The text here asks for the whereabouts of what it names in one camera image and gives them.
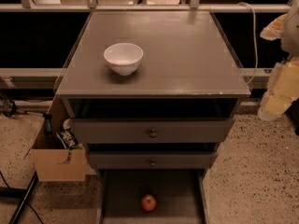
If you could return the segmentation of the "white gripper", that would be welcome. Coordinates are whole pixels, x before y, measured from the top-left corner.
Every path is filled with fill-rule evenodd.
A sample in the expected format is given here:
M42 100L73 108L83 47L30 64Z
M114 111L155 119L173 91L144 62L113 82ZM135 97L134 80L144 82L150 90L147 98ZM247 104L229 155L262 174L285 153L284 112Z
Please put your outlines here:
M273 41L282 37L286 14L271 21L260 33L260 37ZM267 90L258 109L258 118L274 120L280 118L292 103L299 99L299 61L277 63L271 72Z

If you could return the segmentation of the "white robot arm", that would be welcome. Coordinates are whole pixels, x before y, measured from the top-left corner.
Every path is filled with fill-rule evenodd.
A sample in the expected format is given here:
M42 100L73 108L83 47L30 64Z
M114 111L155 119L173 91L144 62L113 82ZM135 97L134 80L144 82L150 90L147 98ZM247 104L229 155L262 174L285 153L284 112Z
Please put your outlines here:
M299 99L299 0L293 0L287 14L263 28L260 37L280 39L282 50L292 56L288 62L276 63L268 79L258 117L269 121L280 118Z

